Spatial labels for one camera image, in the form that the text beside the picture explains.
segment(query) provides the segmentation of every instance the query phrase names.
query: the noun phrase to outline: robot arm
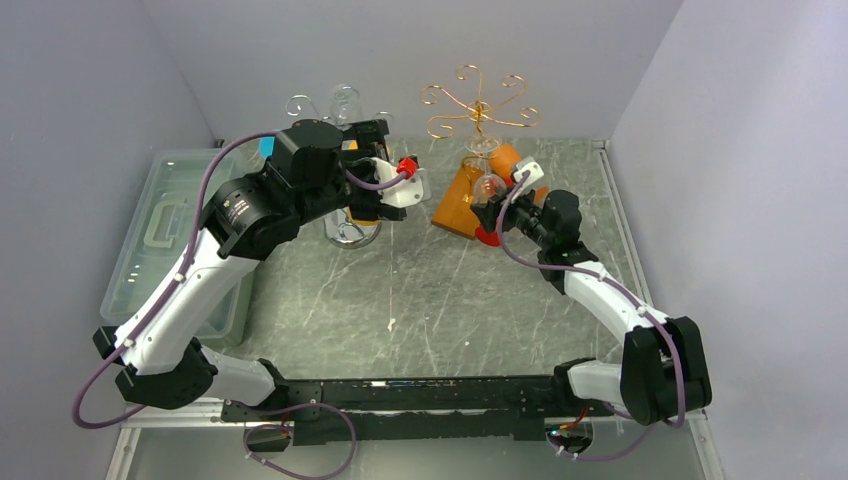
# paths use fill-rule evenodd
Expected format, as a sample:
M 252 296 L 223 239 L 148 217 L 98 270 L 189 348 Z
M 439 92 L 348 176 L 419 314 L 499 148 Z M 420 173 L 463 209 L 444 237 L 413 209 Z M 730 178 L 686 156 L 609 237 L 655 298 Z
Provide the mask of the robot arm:
M 323 122 L 297 122 L 277 133 L 260 172 L 218 189 L 203 209 L 189 269 L 179 273 L 181 258 L 132 319 L 95 334 L 104 359 L 125 347 L 116 361 L 124 365 L 116 383 L 127 401 L 175 409 L 210 396 L 286 406 L 282 376 L 270 362 L 221 355 L 194 334 L 220 298 L 302 225 L 340 208 L 360 220 L 402 220 L 405 207 L 426 199 L 426 176 L 415 175 L 414 157 L 399 166 L 384 159 L 387 133 L 385 120 L 355 123 L 344 132 Z M 345 140 L 361 148 L 342 150 Z M 394 185 L 380 192 L 369 181 Z M 158 305 L 173 279 L 178 285 Z M 131 339 L 151 311 L 152 320 Z
M 537 206 L 535 192 L 528 187 L 542 176 L 539 165 L 528 157 L 513 171 L 515 187 L 492 191 L 489 198 L 472 204 L 471 210 L 487 232 L 496 231 L 500 221 L 502 231 L 518 228 L 533 240 L 540 247 L 538 264 L 504 249 L 516 261 L 539 268 L 546 281 L 586 307 L 623 347 L 620 365 L 581 358 L 556 367 L 554 382 L 562 395 L 571 401 L 595 399 L 624 405 L 643 425 L 677 415 L 679 392 L 686 411 L 707 406 L 712 391 L 697 325 L 688 317 L 670 318 L 645 305 L 612 278 L 580 241 L 582 216 L 576 195 L 553 190 Z M 676 352 L 664 334 L 670 336 Z M 673 356 L 679 357 L 681 386 Z

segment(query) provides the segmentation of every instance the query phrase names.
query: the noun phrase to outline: black bracket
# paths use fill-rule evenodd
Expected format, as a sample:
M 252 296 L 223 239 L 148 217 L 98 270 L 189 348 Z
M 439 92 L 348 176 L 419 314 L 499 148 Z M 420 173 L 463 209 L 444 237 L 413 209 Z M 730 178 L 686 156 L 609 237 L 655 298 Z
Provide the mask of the black bracket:
M 282 402 L 283 394 L 285 392 L 285 403 Z M 276 406 L 271 406 L 268 403 L 268 400 L 262 402 L 256 407 L 245 408 L 241 404 L 238 403 L 225 403 L 224 408 L 221 410 L 221 421 L 222 422 L 266 422 L 266 421 L 279 421 L 283 419 L 283 415 L 263 415 L 261 412 L 271 412 L 282 410 L 291 405 L 300 405 L 304 403 L 316 403 L 322 402 L 322 388 L 319 382 L 282 382 L 278 384 L 277 389 L 274 390 L 274 393 L 271 394 L 271 397 L 277 397 L 278 401 L 276 402 Z M 316 421 L 321 417 L 321 409 L 318 407 L 315 408 L 304 408 L 303 410 L 297 410 L 292 412 L 290 415 L 290 419 L 295 422 L 310 422 Z
M 200 342 L 192 338 L 180 363 L 170 372 L 136 375 L 128 365 L 115 378 L 124 400 L 165 410 L 175 410 L 202 397 L 212 385 L 218 369 L 200 353 Z
M 701 333 L 689 317 L 664 325 L 680 354 L 686 410 L 706 407 L 712 388 Z M 650 425 L 677 415 L 677 386 L 671 352 L 656 328 L 636 328 L 624 336 L 621 398 L 633 419 Z
M 389 134 L 389 124 L 385 119 L 377 118 L 351 123 L 343 131 L 345 140 L 356 140 L 358 155 L 378 157 L 388 160 L 386 151 L 386 135 Z
M 562 363 L 554 367 L 554 374 L 551 377 L 551 389 L 553 390 L 554 401 L 561 405 L 588 405 L 594 400 L 585 400 L 575 395 L 571 388 L 571 382 L 568 381 L 568 371 L 581 363 L 591 362 L 595 360 L 593 357 L 575 358 L 574 360 Z M 600 407 L 601 403 L 596 402 L 596 407 Z
M 598 256 L 590 252 L 581 241 L 569 248 L 560 250 L 540 250 L 536 256 L 542 265 L 564 265 L 573 267 L 578 263 L 597 262 Z M 565 272 L 559 270 L 540 270 L 542 278 L 550 283 L 561 295 L 565 295 Z
M 94 348 L 97 349 L 97 353 L 100 354 L 100 358 L 103 360 L 106 360 L 109 358 L 109 355 L 115 352 L 115 342 L 118 340 L 117 331 L 118 327 L 100 327 L 91 337 L 91 341 L 94 342 Z M 124 364 L 120 358 L 115 359 L 112 363 L 115 365 Z
M 591 416 L 610 415 L 599 402 L 557 393 L 559 384 L 547 375 L 287 380 L 285 386 L 287 405 L 316 400 L 348 412 L 358 411 L 348 413 L 348 417 L 354 423 L 357 438 L 362 440 L 511 436 L 515 440 L 538 441 L 545 439 L 545 418 L 576 417 L 587 404 L 594 408 Z M 246 410 L 235 403 L 225 404 L 221 420 L 281 419 L 264 417 L 253 410 L 262 409 Z M 426 413 L 430 410 L 456 412 Z M 337 415 L 318 412 L 317 408 L 294 412 L 296 445 L 348 439 L 347 426 Z

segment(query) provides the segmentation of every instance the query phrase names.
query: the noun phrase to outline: plastic bin handle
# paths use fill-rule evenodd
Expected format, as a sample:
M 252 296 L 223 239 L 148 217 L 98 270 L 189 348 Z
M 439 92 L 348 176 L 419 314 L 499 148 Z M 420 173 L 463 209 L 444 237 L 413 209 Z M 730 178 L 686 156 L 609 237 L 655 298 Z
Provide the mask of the plastic bin handle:
M 147 225 L 147 231 L 144 232 L 144 244 L 154 248 L 171 248 L 174 245 L 173 238 L 165 240 L 156 240 L 156 233 L 159 230 L 159 223 L 162 221 L 162 213 L 166 207 L 178 207 L 185 204 L 184 201 L 164 200 L 153 207 L 153 214 L 150 216 L 150 223 Z

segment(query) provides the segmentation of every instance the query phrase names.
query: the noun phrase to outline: orange object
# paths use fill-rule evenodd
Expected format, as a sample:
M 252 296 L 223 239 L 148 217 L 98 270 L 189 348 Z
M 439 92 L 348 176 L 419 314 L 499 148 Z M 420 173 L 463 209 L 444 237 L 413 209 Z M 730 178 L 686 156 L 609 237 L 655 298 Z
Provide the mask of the orange object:
M 479 178 L 479 175 L 475 178 L 476 171 L 460 165 L 430 223 L 461 237 L 475 238 L 474 230 L 480 226 L 480 220 L 471 211 L 470 202 L 472 185 Z
M 512 175 L 512 167 L 520 161 L 521 154 L 515 150 L 515 147 L 504 143 L 492 152 L 492 156 L 489 157 L 489 166 L 499 177 L 507 180 Z
M 577 428 L 577 425 L 581 421 L 583 421 L 583 418 L 586 417 L 587 413 L 589 413 L 589 405 L 586 405 L 585 407 L 583 407 L 583 410 L 580 411 L 580 416 L 578 416 L 576 420 L 574 420 L 571 423 L 566 423 L 564 425 L 560 425 L 559 428 L 562 429 L 562 430 L 574 430 L 575 428 Z
M 498 176 L 506 182 L 507 187 L 511 187 L 514 184 L 512 181 L 512 167 L 520 161 L 521 154 L 515 150 L 515 147 L 508 143 L 504 143 L 492 152 L 492 157 L 489 158 L 489 166 L 492 168 L 493 172 L 498 174 Z M 536 205 L 541 205 L 547 195 L 548 187 L 539 187 L 536 190 Z

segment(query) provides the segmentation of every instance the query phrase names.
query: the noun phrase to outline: cable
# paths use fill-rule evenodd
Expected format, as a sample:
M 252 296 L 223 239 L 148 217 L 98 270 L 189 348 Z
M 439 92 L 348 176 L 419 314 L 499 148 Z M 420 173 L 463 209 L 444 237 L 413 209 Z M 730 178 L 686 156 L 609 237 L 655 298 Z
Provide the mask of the cable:
M 524 185 L 524 182 L 527 181 L 527 178 L 529 176 L 530 172 L 524 172 L 524 175 L 521 176 L 521 180 L 518 181 L 518 183 L 507 196 L 506 200 L 504 200 L 503 206 L 501 207 L 501 211 L 498 214 L 497 223 L 495 224 L 495 232 L 498 234 L 498 240 L 501 242 L 501 248 L 503 248 L 504 253 L 506 253 L 509 258 L 530 268 L 582 273 L 584 275 L 589 275 L 590 277 L 601 279 L 601 277 L 592 270 L 579 267 L 570 267 L 567 265 L 542 265 L 539 263 L 525 260 L 509 249 L 509 246 L 506 244 L 503 236 L 504 217 L 506 216 L 507 208 L 512 204 L 514 197 L 521 190 L 521 187 Z M 621 284 L 619 284 L 612 278 L 603 277 L 603 282 L 616 289 L 619 293 L 621 293 L 621 295 L 624 296 L 624 298 L 626 298 L 634 307 L 640 308 L 643 306 L 642 302 L 638 298 L 636 298 L 635 295 L 630 293 L 629 290 L 624 288 Z M 671 335 L 668 333 L 665 327 L 663 327 L 662 324 L 656 318 L 654 318 L 653 314 L 651 314 L 651 312 L 649 311 L 646 311 L 645 318 L 651 323 L 651 325 L 653 325 L 657 329 L 663 341 L 665 341 L 666 345 L 668 346 L 669 351 L 671 352 L 671 361 L 674 365 L 674 381 L 677 384 L 677 420 L 675 420 L 674 423 L 672 423 L 670 426 L 673 426 L 674 428 L 680 428 L 683 426 L 686 416 L 686 396 L 683 389 L 683 368 L 681 367 L 682 362 L 680 361 L 680 353 L 677 351 L 677 346 L 674 345 L 674 340 L 671 338 Z
M 548 445 L 553 447 L 554 451 L 557 452 L 557 456 L 559 456 L 559 454 L 561 454 L 565 450 L 565 447 L 563 447 L 563 449 L 560 450 L 560 447 L 558 445 L 556 445 L 554 442 L 552 442 L 550 437 L 547 438 L 547 441 L 548 441 Z
M 503 249 L 504 253 L 506 253 L 507 256 L 509 256 L 511 259 L 515 260 L 516 262 L 518 262 L 522 265 L 528 266 L 530 268 L 536 268 L 536 269 L 540 269 L 540 270 L 558 270 L 558 271 L 565 271 L 565 272 L 582 273 L 584 275 L 589 275 L 591 277 L 594 277 L 594 278 L 601 280 L 601 277 L 596 272 L 594 272 L 592 270 L 588 270 L 588 269 L 585 269 L 585 268 L 579 268 L 579 267 L 570 267 L 570 266 L 567 266 L 567 265 L 542 265 L 542 264 L 539 264 L 539 263 L 535 263 L 535 262 L 525 260 L 525 259 L 521 258 L 520 256 L 518 256 L 515 252 L 513 252 L 512 250 L 509 249 L 509 246 L 506 244 L 506 240 L 504 239 L 504 232 L 503 232 L 504 217 L 506 217 L 507 208 L 512 204 L 514 197 L 521 190 L 521 187 L 527 181 L 527 178 L 529 176 L 530 176 L 530 172 L 525 172 L 521 176 L 521 180 L 519 180 L 518 183 L 516 183 L 515 187 L 509 193 L 506 200 L 504 200 L 503 206 L 501 207 L 501 211 L 498 213 L 497 223 L 495 224 L 495 232 L 498 235 L 498 240 L 501 243 L 501 248 Z M 624 296 L 624 298 L 626 298 L 634 307 L 640 308 L 640 307 L 643 306 L 642 302 L 638 298 L 636 298 L 635 295 L 630 293 L 629 290 L 624 288 L 622 285 L 620 285 L 615 280 L 612 280 L 610 277 L 603 277 L 602 280 L 603 280 L 604 283 L 613 287 L 619 293 L 621 293 Z M 651 323 L 651 325 L 653 325 L 657 329 L 660 336 L 662 337 L 662 339 L 665 341 L 666 345 L 668 346 L 669 351 L 671 352 L 671 361 L 672 361 L 672 364 L 674 365 L 674 380 L 675 380 L 675 383 L 676 383 L 676 386 L 677 386 L 677 420 L 674 421 L 673 423 L 667 423 L 667 424 L 671 427 L 674 427 L 674 428 L 680 428 L 680 427 L 683 426 L 683 423 L 685 421 L 685 415 L 686 415 L 686 404 L 685 404 L 686 398 L 685 398 L 685 394 L 684 394 L 684 390 L 683 390 L 683 369 L 682 369 L 682 366 L 681 366 L 682 363 L 680 361 L 680 353 L 677 351 L 677 346 L 674 345 L 674 340 L 671 338 L 671 335 L 668 333 L 668 331 L 666 331 L 665 327 L 663 327 L 662 324 L 656 318 L 654 318 L 653 314 L 651 314 L 651 312 L 646 311 L 645 312 L 645 318 L 647 318 L 648 321 Z M 616 414 L 623 413 L 623 412 L 618 412 L 617 410 L 612 408 L 611 405 L 607 406 L 607 408 L 612 409 L 613 413 L 616 413 Z M 600 456 L 600 457 L 583 457 L 583 456 L 575 455 L 573 458 L 576 459 L 576 460 L 586 461 L 586 462 L 602 462 L 602 461 L 608 461 L 608 460 L 617 460 L 617 459 L 622 458 L 626 455 L 629 455 L 634 450 L 636 450 L 636 448 L 639 445 L 641 445 L 642 442 L 645 441 L 645 439 L 653 431 L 653 429 L 654 429 L 654 425 L 649 425 L 648 428 L 646 428 L 645 431 L 642 432 L 642 434 L 639 436 L 639 438 L 637 438 L 630 446 L 628 446 L 627 448 L 625 448 L 624 450 L 622 450 L 618 453 L 615 453 L 615 454 L 612 454 L 612 455 L 604 455 L 604 456 Z
M 618 415 L 619 417 L 624 418 L 626 420 L 633 420 L 633 417 L 631 417 L 628 412 L 622 412 L 621 410 L 616 409 L 609 402 L 603 402 L 603 404 L 604 407 L 606 407 L 606 409 L 612 412 L 614 415 Z
M 576 420 L 574 420 L 573 422 L 566 423 L 564 425 L 560 425 L 560 430 L 573 430 L 577 428 L 577 425 L 583 421 L 583 419 L 586 417 L 586 414 L 588 413 L 589 405 L 586 405 L 585 407 L 583 407 L 583 410 L 580 411 L 580 415 L 577 416 Z
M 364 180 L 360 180 L 359 178 L 356 178 L 356 176 L 354 174 L 350 173 L 348 170 L 345 170 L 345 177 L 347 177 L 347 179 L 350 180 L 350 183 L 356 185 L 357 187 L 359 187 L 363 190 L 370 190 L 372 192 L 378 192 L 380 190 L 385 190 L 387 188 L 394 187 L 398 183 L 406 180 L 408 175 L 407 175 L 406 172 L 400 172 L 400 174 L 398 176 L 389 180 L 386 183 L 368 183 Z
M 329 411 L 337 414 L 338 416 L 342 417 L 342 420 L 344 420 L 344 422 L 347 424 L 347 428 L 350 430 L 350 452 L 348 453 L 347 458 L 345 459 L 345 461 L 342 463 L 342 465 L 339 468 L 333 470 L 332 472 L 330 472 L 326 475 L 320 475 L 320 476 L 317 476 L 317 477 L 312 477 L 312 476 L 308 476 L 308 475 L 301 475 L 299 473 L 292 472 L 291 470 L 286 470 L 285 468 L 277 465 L 276 463 L 269 462 L 268 460 L 266 460 L 266 459 L 260 457 L 259 455 L 250 451 L 250 447 L 247 444 L 247 441 L 250 438 L 250 434 L 252 434 L 255 431 L 259 431 L 259 430 L 283 430 L 283 431 L 287 431 L 288 427 L 285 427 L 283 425 L 277 425 L 277 424 L 273 424 L 273 423 L 265 423 L 265 424 L 253 427 L 250 430 L 248 430 L 247 432 L 245 432 L 244 440 L 242 442 L 244 444 L 244 451 L 247 453 L 247 456 L 245 458 L 250 458 L 250 459 L 256 460 L 257 462 L 261 463 L 262 465 L 264 465 L 264 466 L 266 466 L 270 469 L 276 470 L 276 471 L 282 473 L 283 475 L 288 475 L 292 478 L 297 478 L 298 480 L 328 480 L 328 479 L 333 478 L 336 475 L 342 473 L 347 467 L 350 466 L 350 462 L 353 461 L 353 456 L 356 454 L 356 430 L 353 428 L 353 422 L 350 421 L 350 417 L 348 417 L 347 415 L 345 415 L 345 413 L 343 411 L 339 410 L 338 408 L 336 408 L 332 405 L 328 405 L 326 403 L 302 403 L 300 405 L 295 405 L 295 406 L 292 406 L 292 407 L 283 408 L 281 410 L 274 410 L 274 411 L 270 411 L 270 412 L 254 410 L 254 409 L 252 409 L 252 408 L 248 407 L 247 405 L 240 403 L 240 402 L 239 402 L 239 406 L 246 408 L 246 409 L 248 409 L 248 410 L 250 410 L 254 413 L 259 413 L 261 415 L 280 415 L 280 414 L 283 414 L 283 413 L 287 414 L 289 412 L 295 412 L 297 410 L 303 410 L 304 408 L 310 408 L 310 407 L 323 408 L 325 410 L 329 410 Z
M 197 236 L 200 231 L 200 214 L 203 211 L 203 200 L 206 197 L 206 190 L 209 188 L 209 181 L 212 179 L 212 174 L 215 171 L 215 167 L 217 167 L 218 164 L 221 163 L 221 161 L 224 159 L 224 157 L 227 156 L 227 154 L 235 150 L 238 146 L 247 143 L 251 140 L 256 140 L 257 138 L 273 137 L 274 135 L 276 135 L 276 132 L 262 132 L 238 138 L 226 145 L 224 148 L 222 148 L 221 151 L 218 152 L 217 155 L 215 155 L 215 158 L 212 159 L 212 162 L 209 163 L 209 166 L 206 167 L 206 171 L 203 173 L 203 178 L 200 182 L 200 191 L 197 195 L 197 207 L 194 210 L 194 217 L 192 218 L 192 224 L 189 230 L 191 234 L 188 239 L 188 246 L 186 247 L 185 255 L 183 255 L 182 257 L 182 263 L 180 263 L 180 266 L 177 269 L 177 273 L 179 275 L 185 275 L 185 273 L 188 271 L 188 268 L 191 266 L 191 262 L 194 260 L 194 253 L 197 248 Z M 150 322 L 153 321 L 153 318 L 155 318 L 159 311 L 162 310 L 162 307 L 165 306 L 165 303 L 168 302 L 168 300 L 171 298 L 171 295 L 174 294 L 174 291 L 179 285 L 180 282 L 178 282 L 177 280 L 171 280 L 170 282 L 168 282 L 168 285 L 165 287 L 165 290 L 162 292 L 161 295 L 159 295 L 159 298 L 156 299 L 156 301 L 153 303 L 153 306 L 150 307 L 150 310 L 148 310 L 147 313 L 141 318 L 135 328 L 130 331 L 124 343 L 119 345 L 115 349 L 115 351 L 112 352 L 111 355 L 106 357 L 106 359 L 103 360 L 103 363 L 101 363 L 100 366 L 97 367 L 97 369 L 94 371 L 94 373 L 85 381 L 85 383 L 83 383 L 82 388 L 80 388 L 79 392 L 77 392 L 76 396 L 74 397 L 74 403 L 71 407 L 71 418 L 78 427 L 85 429 L 109 427 L 123 422 L 124 420 L 130 418 L 131 416 L 135 415 L 136 413 L 141 411 L 141 409 L 144 408 L 144 405 L 139 405 L 133 408 L 132 410 L 125 412 L 122 415 L 102 422 L 89 422 L 87 420 L 84 420 L 80 414 L 80 408 L 82 407 L 82 401 L 85 398 L 85 394 L 94 384 L 94 382 L 100 377 L 100 375 L 103 374 L 103 372 L 106 371 L 107 368 L 109 368 L 109 365 L 111 365 L 115 360 L 119 359 L 121 355 L 126 352 L 130 346 L 133 345 L 136 337 L 138 337 L 138 335 L 142 331 L 144 331 L 145 328 L 147 328 L 147 325 L 149 325 Z
M 359 165 L 362 165 L 363 163 L 371 163 L 372 161 L 373 160 L 371 159 L 371 157 L 362 157 L 362 158 L 359 158 L 359 159 L 354 160 L 352 162 L 347 162 L 345 164 L 342 164 L 340 162 L 339 164 L 342 165 L 342 168 L 352 168 L 352 167 L 358 167 Z
M 639 438 L 634 440 L 633 443 L 631 443 L 627 448 L 625 448 L 624 450 L 622 450 L 620 452 L 616 452 L 616 453 L 613 453 L 613 454 L 610 454 L 610 455 L 601 455 L 601 456 L 598 456 L 598 457 L 584 457 L 584 456 L 577 455 L 577 454 L 571 454 L 571 458 L 572 458 L 572 460 L 577 460 L 577 461 L 580 461 L 580 462 L 609 462 L 609 461 L 612 461 L 612 460 L 618 460 L 619 458 L 626 457 L 627 455 L 630 455 L 631 453 L 633 453 L 634 450 L 636 450 L 639 447 L 639 445 L 642 445 L 642 442 L 644 442 L 645 439 L 648 438 L 648 435 L 650 435 L 650 433 L 652 431 L 654 431 L 654 427 L 656 427 L 656 425 L 648 425 L 648 427 L 645 428 L 645 430 L 642 432 L 642 434 L 639 435 Z M 559 448 L 557 448 L 557 446 L 554 445 L 553 442 L 548 440 L 548 443 L 550 443 L 552 446 L 554 446 L 554 448 L 557 449 L 557 452 L 559 452 Z

